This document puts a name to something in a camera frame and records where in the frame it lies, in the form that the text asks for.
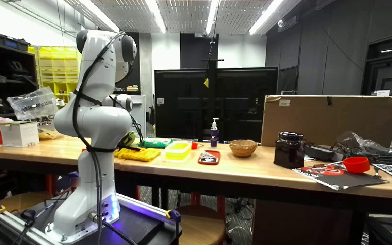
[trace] wall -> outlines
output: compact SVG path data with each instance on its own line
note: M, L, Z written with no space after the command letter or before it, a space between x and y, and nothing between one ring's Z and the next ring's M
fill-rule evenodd
M368 44L392 37L392 1L337 0L266 38L266 65L299 65L300 94L360 94Z
M51 12L50 8L47 10L50 14L53 14L53 18L58 18L57 10L54 10L54 12ZM68 23L69 18L63 19L66 19L65 25L70 26L70 29L76 26L74 23L70 25ZM2 3L1 0L0 0L0 33L13 38L24 38L31 45L74 46L73 37L66 35L23 14L21 11L10 7L6 3Z
M153 105L153 78L152 78L152 38L151 34L138 34L138 63L140 63L140 91L145 95L145 110Z
M152 61L152 80L155 69L179 69L181 67L181 52L179 52L179 34L151 34L151 61Z
M220 35L219 68L265 67L265 37Z
M209 59L217 59L219 35L197 38L194 34L181 34L181 69L206 69Z

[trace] cardboard box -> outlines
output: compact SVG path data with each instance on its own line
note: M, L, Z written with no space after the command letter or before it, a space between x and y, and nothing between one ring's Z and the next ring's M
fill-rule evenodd
M325 146L333 146L342 132L352 131L387 147L392 139L392 97L265 97L261 144L274 146L281 131L303 133L306 142Z
M5 123L1 125L4 147L29 147L38 144L36 123Z

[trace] black monitor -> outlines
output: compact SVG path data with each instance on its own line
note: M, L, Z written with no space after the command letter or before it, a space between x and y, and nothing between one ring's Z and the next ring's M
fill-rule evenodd
M208 139L208 112L213 112L220 118L221 142L259 142L264 97L276 93L277 68L217 69L215 84L209 86L205 78L204 69L155 71L156 136ZM215 89L213 104L209 89Z

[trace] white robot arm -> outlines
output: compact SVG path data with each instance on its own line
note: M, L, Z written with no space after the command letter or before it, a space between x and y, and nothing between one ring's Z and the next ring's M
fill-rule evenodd
M114 83L127 74L136 56L134 41L125 33L108 31L83 31L76 40L81 52L77 91L57 112L54 125L63 135L80 138L87 151L77 159L76 191L58 207L54 222L46 229L47 236L63 244L96 231L102 219L108 223L118 219L112 150L132 124L125 109L107 106L107 98Z

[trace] wooden table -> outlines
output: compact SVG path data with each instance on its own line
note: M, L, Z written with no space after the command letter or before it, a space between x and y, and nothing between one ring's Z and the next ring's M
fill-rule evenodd
M273 148L258 147L250 158L235 158L220 144L220 163L198 165L197 157L205 146L193 151L185 162L166 162L163 157L152 162L115 159L118 177L125 184L198 191L206 195L242 196L277 200L353 211L352 241L359 241L362 221L368 211L392 212L392 177L379 173L389 184L334 192L288 169L273 165ZM40 173L68 173L76 169L76 158L83 144L63 138L40 142L29 148L0 147L0 169ZM167 195L161 195L166 208Z

